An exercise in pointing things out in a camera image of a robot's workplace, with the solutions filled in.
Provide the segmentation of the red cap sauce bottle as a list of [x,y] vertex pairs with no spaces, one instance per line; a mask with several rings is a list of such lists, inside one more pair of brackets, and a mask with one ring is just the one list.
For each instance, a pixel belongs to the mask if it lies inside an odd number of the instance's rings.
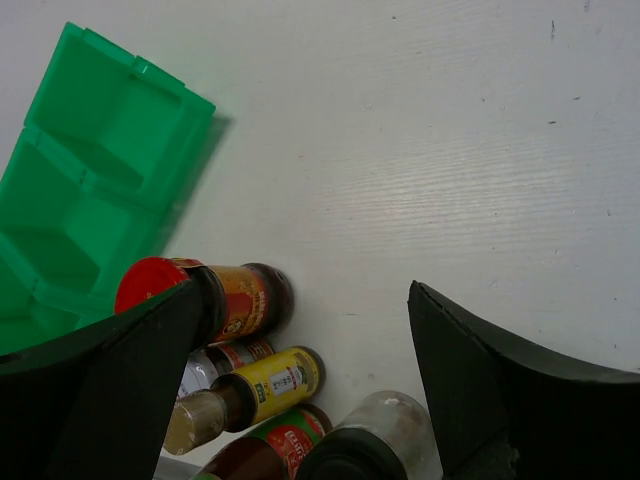
[[195,259],[163,257],[144,258],[128,269],[117,289],[114,312],[125,312],[186,281],[201,291],[196,348],[267,334],[293,314],[293,288],[275,267],[210,266]]

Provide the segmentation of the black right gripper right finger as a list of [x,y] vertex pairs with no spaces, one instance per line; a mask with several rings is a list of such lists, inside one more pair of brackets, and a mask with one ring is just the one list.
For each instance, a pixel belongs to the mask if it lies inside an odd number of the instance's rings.
[[639,376],[550,350],[413,282],[408,311],[448,479],[635,479]]

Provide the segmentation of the silver lid glass jar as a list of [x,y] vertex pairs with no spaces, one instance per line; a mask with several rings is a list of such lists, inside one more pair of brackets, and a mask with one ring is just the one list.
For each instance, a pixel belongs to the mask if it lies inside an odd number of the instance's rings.
[[187,359],[177,398],[209,389],[220,376],[274,353],[268,341],[261,338],[208,345]]

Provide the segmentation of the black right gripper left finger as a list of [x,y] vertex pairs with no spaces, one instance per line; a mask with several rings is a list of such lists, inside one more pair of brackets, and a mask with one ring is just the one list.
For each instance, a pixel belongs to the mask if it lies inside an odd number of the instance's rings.
[[152,478],[201,312],[187,281],[2,356],[2,478]]

